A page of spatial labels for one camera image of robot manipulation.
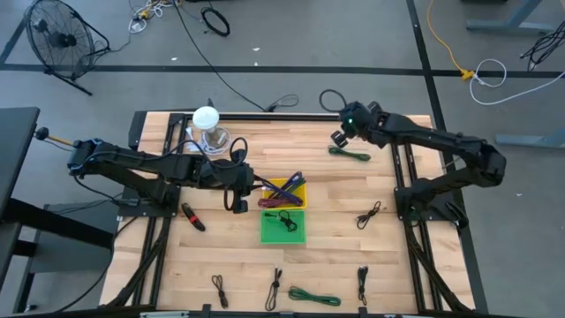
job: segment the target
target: black metal frame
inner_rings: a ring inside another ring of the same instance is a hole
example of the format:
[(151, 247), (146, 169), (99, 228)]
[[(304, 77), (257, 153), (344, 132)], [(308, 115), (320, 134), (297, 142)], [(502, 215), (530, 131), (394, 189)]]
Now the black metal frame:
[[(142, 118), (146, 118), (147, 113), (145, 111), (140, 111), (140, 112), (136, 112), (136, 115), (134, 116), (134, 120), (132, 121), (132, 127), (130, 129), (130, 131), (135, 131), (135, 132), (139, 132), (139, 135), (130, 135), (130, 139), (134, 138), (136, 140), (140, 139), (140, 135), (141, 135), (141, 131), (142, 131), (142, 127), (145, 124), (145, 120), (139, 120), (141, 117)], [(173, 131), (176, 125), (180, 124), (181, 125), (181, 130), (180, 130), (180, 136), (179, 136), (179, 142), (181, 140), (183, 140), (185, 138), (185, 128), (188, 125), (188, 121), (192, 119), (192, 113), (170, 113), (169, 115), (169, 124), (167, 127), (167, 134), (166, 134), (166, 138), (165, 141), (163, 143), (163, 151), (165, 149), (169, 149), (170, 148), (170, 144), (172, 142), (173, 139)], [(278, 121), (328, 121), (328, 122), (338, 122), (338, 116), (336, 114), (276, 114), (276, 113), (247, 113), (247, 114), (241, 114), (241, 113), (224, 113), (220, 115), (220, 120), (278, 120)], [(394, 168), (395, 168), (395, 175), (396, 175), (396, 183), (398, 187), (404, 187), (404, 181), (403, 181), (403, 169), (402, 169), (402, 165), (401, 165), (401, 158), (398, 152), (398, 146), (397, 145), (391, 145), (392, 148), (392, 157), (393, 157), (393, 163), (394, 163)], [(416, 171), (416, 165), (414, 163), (414, 159), (413, 159), (413, 153), (412, 153), (412, 149), (411, 149), (411, 145), (407, 144), (404, 145), (404, 149), (405, 149), (405, 154), (406, 154), (406, 160), (408, 163), (408, 169), (409, 169), (409, 173), (411, 176), (411, 180), (414, 180), (418, 177), (417, 171)], [(407, 242), (409, 240), (409, 234), (411, 231), (413, 231), (412, 229), (412, 224), (410, 220), (402, 220), (403, 225), (404, 225), (404, 231), (405, 231), (405, 235), (406, 235), (406, 239)], [(424, 254), (426, 255), (427, 260), (429, 260), (432, 265), (433, 265), (433, 251), (431, 248), (431, 242), (430, 242), (430, 238), (429, 238), (429, 233), (427, 230), (427, 226), (426, 226), (426, 220), (420, 220), (419, 222), (419, 231), (420, 231), (420, 239), (422, 242), (422, 249), (424, 251)], [(147, 232), (146, 232), (146, 238), (151, 237), (151, 228), (148, 226), (147, 227)], [(146, 241), (144, 242), (144, 248), (146, 244), (151, 244), (151, 241)], [(424, 297), (424, 293), (423, 293), (423, 288), (422, 288), (422, 280), (421, 280), (421, 275), (420, 275), (420, 271), (419, 271), (419, 265), (418, 265), (418, 258), (416, 257), (416, 255), (414, 253), (411, 252), (410, 247), (408, 248), (409, 250), (409, 258), (410, 258), (410, 265), (411, 265), (411, 277), (412, 277), (412, 284), (413, 284), (413, 288), (414, 288), (414, 294), (415, 294), (415, 301), (416, 301), (416, 305), (417, 305), (417, 309), (419, 313), (434, 313), (434, 314), (441, 314), (442, 313), (442, 304), (441, 304), (441, 295), (440, 292), (438, 290), (438, 286), (435, 285), (435, 283), (432, 281), (431, 277), (430, 277), (430, 281), (429, 284), (431, 286), (431, 290), (432, 290), (432, 302), (433, 302), (433, 311), (430, 311), (426, 308), (426, 302), (425, 302), (425, 297)], [(476, 261), (476, 256), (474, 255), (474, 251), (469, 251), (469, 250), (465, 250), (463, 249), (463, 255), (465, 256), (465, 260), (468, 262), (469, 259), (471, 260), (475, 260)], [(154, 273), (154, 281), (153, 281), (153, 285), (151, 288), (151, 305), (157, 305), (157, 300), (158, 300), (158, 291), (160, 289), (160, 278), (157, 279), (157, 277), (161, 277), (162, 274), (162, 265), (164, 263), (164, 252), (162, 254), (160, 254), (157, 258), (157, 265), (155, 266), (155, 273)], [(476, 279), (475, 277), (470, 276), (469, 277), (470, 281)], [(346, 317), (346, 316), (350, 316), (350, 317), (384, 317), (385, 315), (383, 314), (361, 314), (362, 313), (362, 309), (360, 308), (360, 313), (359, 314), (337, 314), (336, 316), (340, 316), (340, 317)], [(478, 308), (478, 312), (481, 314), (486, 314), (486, 309), (485, 308)], [(220, 314), (220, 312), (211, 312), (209, 310), (203, 310), (201, 313), (199, 312), (194, 312), (191, 311), (191, 314), (204, 314), (202, 315), (202, 317), (211, 317), (211, 316), (215, 316), (216, 314)], [(222, 316), (263, 316), (263, 315), (271, 315), (272, 313), (261, 313), (261, 312), (221, 312)], [(303, 314), (303, 313), (294, 313), (293, 317), (329, 317), (332, 316), (332, 314)]]

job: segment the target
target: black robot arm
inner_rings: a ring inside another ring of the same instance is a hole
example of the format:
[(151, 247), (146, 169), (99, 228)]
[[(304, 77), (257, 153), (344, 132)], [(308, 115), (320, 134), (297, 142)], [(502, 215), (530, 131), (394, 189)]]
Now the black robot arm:
[(466, 167), (443, 176), (419, 178), (403, 195), (413, 204), (425, 208), (437, 195), (464, 186), (497, 186), (502, 182), (506, 158), (493, 146), (462, 133), (442, 132), (416, 125), (408, 117), (383, 111), (377, 102), (366, 107), (351, 102), (339, 112), (343, 133), (334, 132), (332, 139), (340, 148), (347, 139), (360, 137), (380, 148), (389, 143), (410, 143), (460, 156)]
[[(75, 149), (67, 163), (72, 176), (102, 175), (158, 205), (170, 203), (172, 187), (189, 186), (233, 191), (230, 206), (225, 202), (227, 195), (224, 195), (224, 207), (242, 213), (247, 211), (247, 202), (241, 198), (255, 188), (253, 169), (243, 162), (243, 149), (231, 152), (231, 161), (210, 161), (203, 155), (178, 155), (174, 150), (165, 155), (150, 155), (102, 140), (77, 140), (73, 146)], [(154, 173), (157, 178), (144, 178), (134, 170)]]

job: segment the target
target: green cable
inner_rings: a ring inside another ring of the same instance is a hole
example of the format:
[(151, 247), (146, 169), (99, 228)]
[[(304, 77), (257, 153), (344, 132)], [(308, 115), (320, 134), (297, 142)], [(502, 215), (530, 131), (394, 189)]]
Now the green cable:
[(334, 296), (316, 296), (301, 288), (292, 286), (289, 289), (289, 298), (292, 300), (311, 300), (328, 306), (340, 306), (342, 300)]
[(355, 158), (357, 160), (364, 161), (364, 162), (371, 160), (371, 156), (368, 155), (368, 154), (354, 154), (354, 153), (345, 151), (343, 149), (340, 149), (336, 146), (328, 146), (328, 152), (331, 155), (347, 155), (347, 156), (350, 156), (352, 158)]

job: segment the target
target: plastic container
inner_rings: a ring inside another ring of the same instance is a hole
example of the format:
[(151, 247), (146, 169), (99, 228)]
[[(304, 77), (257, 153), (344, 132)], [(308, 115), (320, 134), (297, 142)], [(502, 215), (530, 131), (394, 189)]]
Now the plastic container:
[(306, 243), (305, 214), (303, 210), (286, 210), (292, 222), (297, 224), (296, 231), (289, 231), (287, 227), (272, 216), (265, 213), (278, 215), (279, 210), (261, 211), (261, 244), (304, 244)]
[[(273, 185), (275, 186), (283, 186), (284, 183), (286, 182), (286, 180), (288, 180), (287, 178), (272, 178), (269, 179), (269, 181), (271, 181), (271, 183), (273, 183)], [(273, 193), (272, 191), (265, 191), (263, 190), (262, 193), (262, 198), (263, 199), (268, 199), (268, 196), (271, 195), (271, 193)], [(308, 200), (306, 198), (306, 183), (304, 183), (303, 185), (299, 186), (298, 189), (296, 189), (292, 194), (296, 195), (298, 198), (302, 199), (302, 205), (301, 206), (296, 206), (292, 203), (288, 203), (288, 204), (281, 204), (280, 206), (276, 207), (276, 208), (266, 208), (267, 211), (274, 211), (274, 210), (303, 210), (305, 208), (308, 208)]]

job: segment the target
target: yellow box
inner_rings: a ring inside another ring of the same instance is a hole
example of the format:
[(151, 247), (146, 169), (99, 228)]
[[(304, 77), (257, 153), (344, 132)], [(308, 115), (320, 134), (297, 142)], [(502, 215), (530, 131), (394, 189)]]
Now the yellow box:
[[(269, 179), (269, 181), (271, 181), (273, 183), (273, 185), (275, 186), (284, 186), (284, 183), (286, 183), (288, 179), (287, 178), (272, 178)], [(271, 195), (271, 193), (273, 193), (272, 191), (265, 191), (263, 190), (263, 199), (268, 199), (268, 196)], [(304, 183), (303, 185), (299, 186), (298, 189), (296, 189), (292, 194), (296, 195), (298, 198), (302, 199), (302, 205), (301, 206), (295, 206), (292, 203), (287, 203), (287, 204), (282, 204), (276, 208), (265, 208), (265, 210), (281, 210), (281, 209), (287, 209), (287, 210), (294, 210), (294, 209), (305, 209), (308, 207), (308, 200), (306, 199), (306, 183)]]

